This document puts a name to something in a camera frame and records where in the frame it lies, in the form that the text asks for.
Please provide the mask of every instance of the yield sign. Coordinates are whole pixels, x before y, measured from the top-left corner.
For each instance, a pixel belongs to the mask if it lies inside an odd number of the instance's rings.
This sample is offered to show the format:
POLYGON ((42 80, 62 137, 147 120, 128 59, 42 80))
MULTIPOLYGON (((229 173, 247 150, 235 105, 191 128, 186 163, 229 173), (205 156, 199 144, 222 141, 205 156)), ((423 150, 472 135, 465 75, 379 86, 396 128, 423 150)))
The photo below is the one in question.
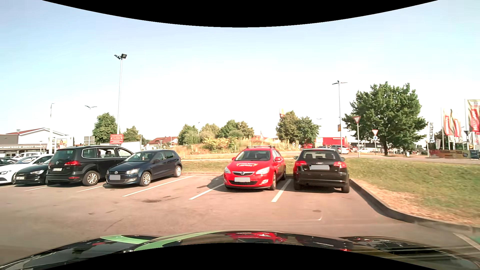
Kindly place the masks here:
POLYGON ((361 117, 361 116, 354 116, 354 117, 353 117, 353 120, 355 120, 355 123, 357 123, 357 124, 359 123, 360 117, 361 117))

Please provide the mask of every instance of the blurred license plate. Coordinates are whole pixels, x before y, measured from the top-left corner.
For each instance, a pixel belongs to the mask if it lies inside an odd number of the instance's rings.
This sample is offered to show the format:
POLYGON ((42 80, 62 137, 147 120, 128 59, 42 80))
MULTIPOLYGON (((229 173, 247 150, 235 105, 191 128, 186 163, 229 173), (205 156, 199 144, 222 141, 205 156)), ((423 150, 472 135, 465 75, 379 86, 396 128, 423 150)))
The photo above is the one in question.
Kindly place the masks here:
POLYGON ((312 165, 310 166, 310 170, 329 170, 330 166, 328 165, 312 165))
POLYGON ((250 177, 235 177, 235 182, 248 183, 250 182, 250 177))

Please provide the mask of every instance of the black car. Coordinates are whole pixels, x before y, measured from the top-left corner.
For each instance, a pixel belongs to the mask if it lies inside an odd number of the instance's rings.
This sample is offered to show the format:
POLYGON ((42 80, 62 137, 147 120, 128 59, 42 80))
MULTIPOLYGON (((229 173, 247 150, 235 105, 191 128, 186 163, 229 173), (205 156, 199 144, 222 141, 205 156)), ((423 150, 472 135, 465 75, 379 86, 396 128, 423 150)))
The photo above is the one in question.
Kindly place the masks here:
POLYGON ((57 150, 48 164, 48 184, 82 182, 96 185, 108 169, 133 153, 119 146, 78 146, 57 150))
POLYGON ((153 179, 160 177, 180 177, 182 168, 180 156, 173 150, 141 151, 111 167, 107 172, 107 183, 148 186, 153 179))
POLYGON ((341 188, 342 193, 350 192, 350 178, 345 163, 333 148, 312 148, 303 150, 294 157, 293 187, 329 186, 341 188))
POLYGON ((49 162, 50 160, 47 160, 41 164, 20 169, 15 174, 12 184, 46 184, 45 177, 49 162))

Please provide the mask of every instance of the taillight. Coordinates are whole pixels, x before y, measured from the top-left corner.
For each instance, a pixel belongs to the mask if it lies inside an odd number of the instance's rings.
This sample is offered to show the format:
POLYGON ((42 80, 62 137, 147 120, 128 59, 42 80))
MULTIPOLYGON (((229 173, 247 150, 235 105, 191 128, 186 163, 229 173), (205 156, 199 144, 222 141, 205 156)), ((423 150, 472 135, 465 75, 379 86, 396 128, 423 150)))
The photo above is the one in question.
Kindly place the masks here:
POLYGON ((65 163, 65 165, 79 166, 81 164, 80 164, 80 161, 73 160, 73 161, 69 161, 69 162, 65 163))
POLYGON ((333 165, 337 166, 340 169, 347 167, 347 164, 343 161, 335 161, 335 163, 333 163, 333 165))
POLYGON ((293 173, 296 173, 297 170, 298 170, 298 166, 301 166, 301 165, 307 165, 307 162, 306 161, 296 161, 295 162, 295 166, 293 167, 293 173))

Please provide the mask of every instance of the parking lot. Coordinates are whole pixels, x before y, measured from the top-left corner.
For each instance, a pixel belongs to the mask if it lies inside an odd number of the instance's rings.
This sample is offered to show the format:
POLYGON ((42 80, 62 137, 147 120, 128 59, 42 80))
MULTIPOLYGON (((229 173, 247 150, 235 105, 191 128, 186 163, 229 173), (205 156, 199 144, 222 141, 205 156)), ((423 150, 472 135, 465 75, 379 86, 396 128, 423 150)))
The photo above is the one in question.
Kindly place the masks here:
POLYGON ((227 190, 222 177, 183 175, 147 187, 0 186, 0 263, 71 242, 113 234, 168 235, 258 229, 328 236, 391 236, 466 246, 453 233, 377 213, 354 190, 227 190))

